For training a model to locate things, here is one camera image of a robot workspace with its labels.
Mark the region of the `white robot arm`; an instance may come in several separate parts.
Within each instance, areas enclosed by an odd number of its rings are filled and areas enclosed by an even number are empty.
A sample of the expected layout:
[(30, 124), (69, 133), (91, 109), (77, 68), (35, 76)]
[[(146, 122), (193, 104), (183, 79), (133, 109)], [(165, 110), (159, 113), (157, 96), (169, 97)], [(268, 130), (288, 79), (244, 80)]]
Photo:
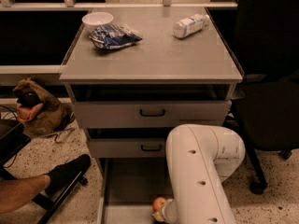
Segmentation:
[(166, 224), (236, 224), (222, 187), (246, 150), (234, 131), (198, 124), (179, 125), (166, 139), (173, 197), (157, 198), (153, 217)]

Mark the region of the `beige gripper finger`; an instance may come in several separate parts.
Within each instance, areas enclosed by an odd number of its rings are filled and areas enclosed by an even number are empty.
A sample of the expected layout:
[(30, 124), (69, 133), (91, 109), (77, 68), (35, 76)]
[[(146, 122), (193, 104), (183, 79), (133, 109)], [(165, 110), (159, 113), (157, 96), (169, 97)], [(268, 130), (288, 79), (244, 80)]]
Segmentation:
[(164, 222), (164, 218), (161, 216), (161, 214), (159, 212), (154, 212), (152, 214), (152, 216), (154, 217), (154, 219), (158, 222)]

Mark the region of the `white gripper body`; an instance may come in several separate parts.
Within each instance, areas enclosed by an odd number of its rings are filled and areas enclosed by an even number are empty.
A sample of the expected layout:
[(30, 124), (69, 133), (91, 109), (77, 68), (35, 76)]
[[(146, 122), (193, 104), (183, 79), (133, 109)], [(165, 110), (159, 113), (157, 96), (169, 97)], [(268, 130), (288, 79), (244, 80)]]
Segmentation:
[(178, 222), (178, 213), (177, 206), (174, 199), (167, 199), (165, 203), (163, 203), (162, 208), (160, 210), (160, 214), (163, 218), (163, 221), (167, 224), (177, 224)]

